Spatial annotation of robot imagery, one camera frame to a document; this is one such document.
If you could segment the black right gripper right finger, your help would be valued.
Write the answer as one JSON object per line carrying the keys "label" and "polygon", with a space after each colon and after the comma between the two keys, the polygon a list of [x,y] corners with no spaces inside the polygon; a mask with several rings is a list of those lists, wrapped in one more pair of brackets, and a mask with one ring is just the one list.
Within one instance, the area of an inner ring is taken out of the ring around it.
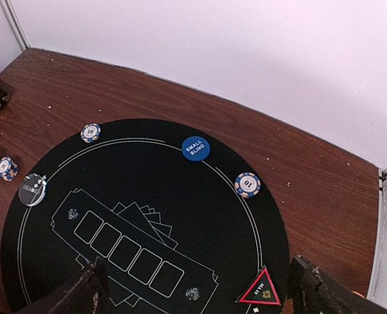
{"label": "black right gripper right finger", "polygon": [[347,289],[309,259],[295,255],[287,273],[295,313],[381,314],[387,309]]}

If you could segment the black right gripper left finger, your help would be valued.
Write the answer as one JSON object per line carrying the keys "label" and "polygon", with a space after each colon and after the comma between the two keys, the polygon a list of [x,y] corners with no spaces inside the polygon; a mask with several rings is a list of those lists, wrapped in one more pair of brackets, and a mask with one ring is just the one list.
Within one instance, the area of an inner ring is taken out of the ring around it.
{"label": "black right gripper left finger", "polygon": [[82,269],[63,285],[19,313],[107,313],[107,270],[105,261]]}

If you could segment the red triangular all-in marker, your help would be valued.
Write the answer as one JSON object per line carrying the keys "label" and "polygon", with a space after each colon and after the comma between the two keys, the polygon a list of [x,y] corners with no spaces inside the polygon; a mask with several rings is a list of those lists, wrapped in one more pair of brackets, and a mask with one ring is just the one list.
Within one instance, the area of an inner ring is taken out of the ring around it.
{"label": "red triangular all-in marker", "polygon": [[236,303],[281,305],[280,298],[266,266],[263,266],[248,287],[235,299]]}

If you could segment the clear acrylic dealer button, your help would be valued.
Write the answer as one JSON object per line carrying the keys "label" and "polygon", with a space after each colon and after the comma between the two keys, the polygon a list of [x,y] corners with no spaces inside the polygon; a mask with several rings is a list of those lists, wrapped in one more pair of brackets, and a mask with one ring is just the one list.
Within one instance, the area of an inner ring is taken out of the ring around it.
{"label": "clear acrylic dealer button", "polygon": [[19,200],[28,207],[38,205],[46,194],[46,180],[45,177],[30,173],[24,177],[19,189]]}

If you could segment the blue cream 10 chip stack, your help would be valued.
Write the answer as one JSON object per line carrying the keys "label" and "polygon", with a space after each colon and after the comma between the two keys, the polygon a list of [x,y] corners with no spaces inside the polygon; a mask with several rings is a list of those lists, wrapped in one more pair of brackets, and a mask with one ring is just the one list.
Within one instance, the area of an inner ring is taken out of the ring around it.
{"label": "blue cream 10 chip stack", "polygon": [[18,174],[18,165],[11,157],[5,156],[0,160],[0,178],[5,181],[12,181]]}

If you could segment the blue small blind button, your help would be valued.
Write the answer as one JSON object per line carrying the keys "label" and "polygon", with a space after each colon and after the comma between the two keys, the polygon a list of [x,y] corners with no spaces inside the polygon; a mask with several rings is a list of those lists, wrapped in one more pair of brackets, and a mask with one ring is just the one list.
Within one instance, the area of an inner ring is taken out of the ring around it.
{"label": "blue small blind button", "polygon": [[181,146],[183,156],[191,162],[201,162],[210,155],[211,146],[201,136],[191,136],[184,140]]}

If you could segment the round black poker mat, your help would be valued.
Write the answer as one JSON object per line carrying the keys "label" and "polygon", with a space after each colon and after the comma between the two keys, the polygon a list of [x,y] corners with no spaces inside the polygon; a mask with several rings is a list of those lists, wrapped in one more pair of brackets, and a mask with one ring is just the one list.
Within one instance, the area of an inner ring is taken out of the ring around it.
{"label": "round black poker mat", "polygon": [[[201,162],[183,156],[191,136],[211,146]],[[243,172],[261,181],[252,198],[234,189]],[[1,241],[13,311],[102,258],[110,313],[282,312],[289,246],[280,211],[262,176],[212,136],[163,120],[108,122],[97,141],[75,134],[30,173],[45,177],[46,194],[33,207],[12,200]],[[282,304],[236,303],[263,266]]]}

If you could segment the aluminium frame post left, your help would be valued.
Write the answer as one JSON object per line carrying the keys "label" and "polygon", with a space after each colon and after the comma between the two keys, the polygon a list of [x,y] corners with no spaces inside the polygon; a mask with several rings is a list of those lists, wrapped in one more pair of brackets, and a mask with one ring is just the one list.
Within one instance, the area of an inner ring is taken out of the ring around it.
{"label": "aluminium frame post left", "polygon": [[21,48],[22,51],[26,51],[31,47],[28,38],[24,32],[24,29],[18,19],[16,11],[12,5],[11,0],[0,0],[1,8],[7,18],[10,28]]}

